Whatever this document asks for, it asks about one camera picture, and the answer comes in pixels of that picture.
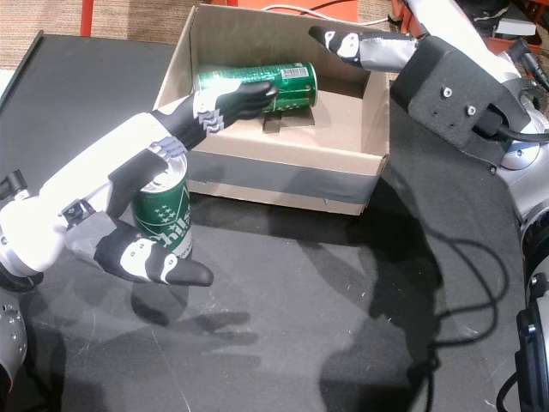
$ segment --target cardboard box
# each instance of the cardboard box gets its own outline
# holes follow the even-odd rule
[[[155,107],[193,91],[208,66],[311,62],[317,104],[240,121],[188,154],[191,191],[359,215],[389,155],[389,81],[344,64],[308,34],[357,26],[298,15],[201,5],[187,20]]]

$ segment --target black table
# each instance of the black table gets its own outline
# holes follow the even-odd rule
[[[149,110],[172,52],[45,36],[0,114],[0,172],[36,192]],[[193,195],[192,219],[211,288],[133,285],[64,253],[22,295],[8,411],[494,410],[523,302],[510,198],[396,105],[362,216]]]

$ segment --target screw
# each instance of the screw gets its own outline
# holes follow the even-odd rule
[[[451,88],[443,88],[443,96],[448,99],[452,95],[452,89]]]
[[[475,106],[467,106],[467,115],[468,116],[474,116],[474,114],[477,112],[477,108]]]

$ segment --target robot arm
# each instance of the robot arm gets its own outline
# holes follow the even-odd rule
[[[453,0],[407,3],[427,30],[420,40],[322,27],[310,35],[346,63],[399,72],[393,100],[463,154],[486,161],[507,183],[522,225],[526,309],[516,319],[516,374],[500,391],[498,411],[505,410],[504,394],[514,380],[522,412],[549,411],[549,122],[538,110],[549,91],[545,74],[525,45],[509,55],[489,52]],[[521,78],[516,60],[536,82]]]
[[[230,81],[122,123],[46,181],[38,196],[0,210],[0,270],[36,276],[68,246],[126,280],[208,286],[213,276],[205,266],[178,259],[118,217],[166,169],[165,159],[258,116],[276,94],[270,82]]]

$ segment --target beer can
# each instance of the beer can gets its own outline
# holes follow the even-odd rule
[[[310,63],[277,64],[201,73],[198,75],[198,86],[201,90],[212,88],[223,79],[237,79],[242,83],[271,81],[279,89],[279,93],[263,110],[264,112],[299,109],[317,103],[317,74]]]
[[[134,223],[143,234],[180,258],[192,250],[187,159],[170,159],[168,168],[141,189],[131,203]]]

